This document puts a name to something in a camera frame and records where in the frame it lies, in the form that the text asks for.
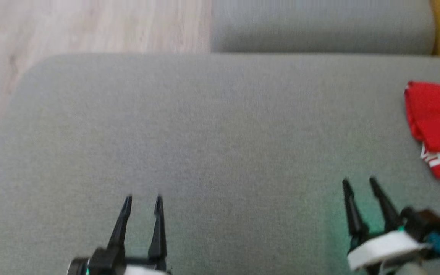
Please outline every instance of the gray fabric upholstery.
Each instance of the gray fabric upholstery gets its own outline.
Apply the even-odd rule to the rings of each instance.
[[[429,0],[214,0],[213,52],[431,54]]]
[[[145,254],[158,192],[175,275],[350,274],[345,176],[373,230],[370,175],[397,207],[440,213],[405,120],[408,80],[440,82],[440,59],[44,61],[0,123],[0,274],[64,274],[106,244],[129,193],[127,252]]]

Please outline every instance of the folded red towel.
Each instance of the folded red towel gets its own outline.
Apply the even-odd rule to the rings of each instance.
[[[410,131],[423,142],[421,158],[440,177],[440,85],[409,82],[405,89],[405,105]]]

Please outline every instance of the wooden floor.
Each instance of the wooden floor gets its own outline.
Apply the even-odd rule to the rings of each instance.
[[[209,52],[211,0],[0,0],[0,118],[38,61],[75,52]]]

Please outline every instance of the white stripe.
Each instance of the white stripe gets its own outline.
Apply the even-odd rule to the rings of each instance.
[[[425,151],[425,145],[422,143],[421,159],[425,159],[426,157],[427,157],[427,152]]]
[[[440,159],[431,160],[431,161],[429,162],[429,166],[430,166],[430,167],[434,167],[434,166],[436,166],[436,165],[440,165]]]

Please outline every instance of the sofa cushion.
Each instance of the sofa cushion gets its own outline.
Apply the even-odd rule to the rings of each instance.
[[[213,52],[431,54],[428,0],[214,0]]]
[[[352,274],[345,176],[372,230],[371,174],[399,209],[440,214],[405,116],[411,79],[440,82],[440,58],[44,61],[0,122],[0,275],[65,274],[108,242],[129,193],[127,253],[146,255],[158,192],[174,274]]]

